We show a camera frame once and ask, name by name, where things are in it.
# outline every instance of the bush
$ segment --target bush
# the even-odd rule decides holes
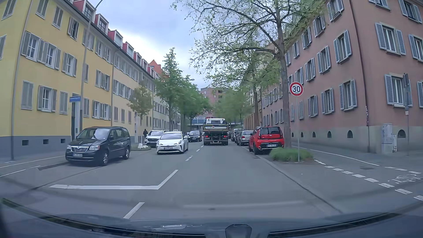
[[[297,162],[298,161],[298,149],[285,149],[282,147],[272,149],[270,152],[270,157],[277,161],[282,162]],[[313,155],[305,149],[299,150],[299,160],[304,161],[308,159],[312,159]]]

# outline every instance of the road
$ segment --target road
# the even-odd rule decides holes
[[[95,214],[133,221],[308,219],[386,212],[423,202],[418,200],[423,183],[410,179],[423,171],[313,153],[312,163],[279,163],[233,142],[194,142],[184,154],[133,151],[130,159],[105,167],[71,165],[64,157],[17,161],[0,166],[0,196],[52,215]]]

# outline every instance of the red kia soul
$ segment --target red kia soul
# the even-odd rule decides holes
[[[248,150],[258,154],[277,147],[284,147],[282,131],[279,127],[259,127],[254,130],[248,142]]]

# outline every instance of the speed limit sign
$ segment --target speed limit sign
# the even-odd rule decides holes
[[[289,91],[291,92],[292,95],[298,97],[302,94],[302,92],[304,91],[302,85],[299,82],[293,82],[291,83],[291,85],[289,86]]]

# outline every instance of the street lamp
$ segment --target street lamp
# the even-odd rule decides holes
[[[94,13],[97,11],[98,6],[100,5],[100,3],[102,3],[103,0],[100,0],[99,3],[97,4],[97,6],[94,8]],[[84,118],[83,113],[84,113],[84,76],[86,74],[86,67],[85,67],[85,63],[86,63],[86,59],[87,59],[87,49],[88,49],[88,42],[90,40],[90,28],[91,28],[91,21],[92,21],[92,17],[91,19],[88,19],[88,27],[87,27],[87,38],[86,38],[86,42],[85,42],[85,49],[84,49],[84,61],[82,62],[82,76],[81,76],[81,101],[80,101],[80,127],[79,127],[79,133],[82,131],[82,119]]]

